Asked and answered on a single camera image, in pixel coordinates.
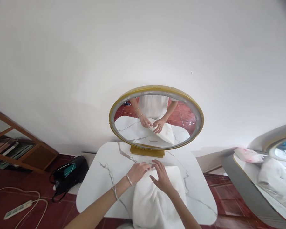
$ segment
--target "wooden shelf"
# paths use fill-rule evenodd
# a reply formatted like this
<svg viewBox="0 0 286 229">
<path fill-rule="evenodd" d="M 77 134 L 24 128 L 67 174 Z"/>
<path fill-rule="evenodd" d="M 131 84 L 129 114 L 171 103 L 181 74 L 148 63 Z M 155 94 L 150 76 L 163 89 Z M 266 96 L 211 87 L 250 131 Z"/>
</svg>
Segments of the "wooden shelf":
<svg viewBox="0 0 286 229">
<path fill-rule="evenodd" d="M 4 137 L 5 134 L 11 130 L 17 130 L 21 134 L 25 135 L 31 140 L 17 139 L 18 142 L 35 144 L 33 148 L 27 151 L 19 159 L 15 160 L 10 157 L 0 154 L 0 160 L 8 162 L 10 164 L 18 165 L 23 168 L 38 172 L 47 173 L 46 168 L 52 163 L 52 161 L 57 157 L 58 152 L 53 148 L 40 141 L 38 138 L 24 130 L 22 127 L 14 123 L 8 117 L 0 113 L 0 120 L 9 125 L 10 127 L 6 130 L 0 132 L 0 138 Z"/>
</svg>

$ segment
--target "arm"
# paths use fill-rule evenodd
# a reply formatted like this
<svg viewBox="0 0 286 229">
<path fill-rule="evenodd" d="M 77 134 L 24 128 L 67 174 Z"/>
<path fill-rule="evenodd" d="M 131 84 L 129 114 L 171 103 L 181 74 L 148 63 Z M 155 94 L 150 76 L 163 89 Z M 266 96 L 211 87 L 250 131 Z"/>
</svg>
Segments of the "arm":
<svg viewBox="0 0 286 229">
<path fill-rule="evenodd" d="M 148 120 L 145 114 L 142 113 L 141 108 L 139 107 L 136 99 L 132 98 L 129 101 L 131 102 L 131 105 L 133 106 L 134 110 L 137 112 L 137 115 L 141 121 L 142 126 L 145 128 L 149 128 L 150 126 L 152 126 L 152 123 Z"/>
<path fill-rule="evenodd" d="M 153 127 L 157 126 L 157 128 L 154 130 L 154 133 L 158 134 L 162 131 L 164 123 L 166 123 L 168 118 L 171 116 L 171 114 L 175 110 L 177 104 L 178 104 L 178 101 L 172 101 L 172 103 L 171 103 L 171 105 L 169 105 L 165 115 L 163 115 L 163 117 L 161 119 L 154 122 Z"/>
<path fill-rule="evenodd" d="M 135 185 L 150 169 L 146 162 L 134 164 L 127 173 L 133 185 Z M 116 185 L 118 198 L 131 186 L 127 177 L 124 176 Z M 73 219 L 65 229 L 93 229 L 102 220 L 107 211 L 116 202 L 116 197 L 112 189 L 108 190 L 75 219 Z"/>
<path fill-rule="evenodd" d="M 150 178 L 161 191 L 168 195 L 176 208 L 185 229 L 201 229 L 200 225 L 197 223 L 193 215 L 182 201 L 179 193 L 173 188 L 164 165 L 158 160 L 152 160 L 152 162 L 155 163 L 152 165 L 152 168 L 156 168 L 159 180 L 156 180 L 153 176 L 150 176 Z"/>
</svg>

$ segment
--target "red tile floor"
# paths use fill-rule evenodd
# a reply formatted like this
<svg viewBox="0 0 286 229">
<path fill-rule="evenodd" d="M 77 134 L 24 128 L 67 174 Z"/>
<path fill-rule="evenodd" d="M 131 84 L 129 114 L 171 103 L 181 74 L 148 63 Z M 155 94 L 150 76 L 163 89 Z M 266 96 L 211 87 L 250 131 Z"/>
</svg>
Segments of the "red tile floor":
<svg viewBox="0 0 286 229">
<path fill-rule="evenodd" d="M 129 116 L 133 118 L 137 118 L 137 113 L 134 110 L 132 106 L 120 106 L 117 110 L 114 120 L 117 120 L 120 116 Z M 189 134 L 191 135 L 195 130 L 195 123 L 196 118 L 190 108 L 188 108 L 187 105 L 183 104 L 182 102 L 178 101 L 178 105 L 175 108 L 175 111 L 172 113 L 172 115 L 167 120 L 167 123 L 175 126 L 180 126 L 186 129 Z"/>
<path fill-rule="evenodd" d="M 59 155 L 50 165 L 51 172 L 57 167 L 67 163 L 72 156 Z M 268 229 L 246 206 L 243 199 L 233 186 L 229 184 L 228 177 L 205 174 L 208 185 L 215 198 L 218 208 L 218 219 L 211 226 L 202 225 L 203 229 Z M 17 187 L 25 191 L 38 191 L 42 198 L 48 201 L 47 211 L 39 225 L 39 229 L 61 229 L 78 215 L 75 200 L 76 195 L 67 194 L 58 203 L 52 203 L 53 185 L 49 182 L 49 175 L 37 173 L 23 173 L 10 170 L 0 170 L 0 188 Z M 15 207 L 37 199 L 35 194 L 24 194 L 17 190 L 0 191 L 0 229 L 14 229 L 17 223 L 28 212 L 24 210 L 17 215 L 3 220 L 4 215 Z M 45 208 L 44 202 L 39 202 L 34 210 L 18 226 L 19 229 L 35 228 Z M 124 222 L 123 219 L 103 218 L 98 229 L 115 229 Z"/>
</svg>

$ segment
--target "pink tissue packet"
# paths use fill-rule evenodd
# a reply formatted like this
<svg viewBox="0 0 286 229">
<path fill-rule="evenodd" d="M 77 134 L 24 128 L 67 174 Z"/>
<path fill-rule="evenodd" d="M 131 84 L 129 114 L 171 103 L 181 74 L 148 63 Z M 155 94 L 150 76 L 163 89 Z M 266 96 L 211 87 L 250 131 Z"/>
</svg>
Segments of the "pink tissue packet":
<svg viewBox="0 0 286 229">
<path fill-rule="evenodd" d="M 254 150 L 240 148 L 240 147 L 236 148 L 234 152 L 239 157 L 239 159 L 249 163 L 262 163 L 264 161 L 263 157 L 266 156 L 263 154 L 258 154 Z"/>
</svg>

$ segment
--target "power strip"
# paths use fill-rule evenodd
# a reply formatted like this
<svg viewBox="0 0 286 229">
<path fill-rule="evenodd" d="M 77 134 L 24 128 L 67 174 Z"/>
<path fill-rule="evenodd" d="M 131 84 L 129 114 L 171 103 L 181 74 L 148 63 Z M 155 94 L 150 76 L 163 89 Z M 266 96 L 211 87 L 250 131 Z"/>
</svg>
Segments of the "power strip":
<svg viewBox="0 0 286 229">
<path fill-rule="evenodd" d="M 19 212 L 23 211 L 24 209 L 27 209 L 28 207 L 32 206 L 32 201 L 29 200 L 28 202 L 21 204 L 20 206 L 14 208 L 13 210 L 7 212 L 3 219 L 11 218 L 12 216 L 18 214 Z"/>
</svg>

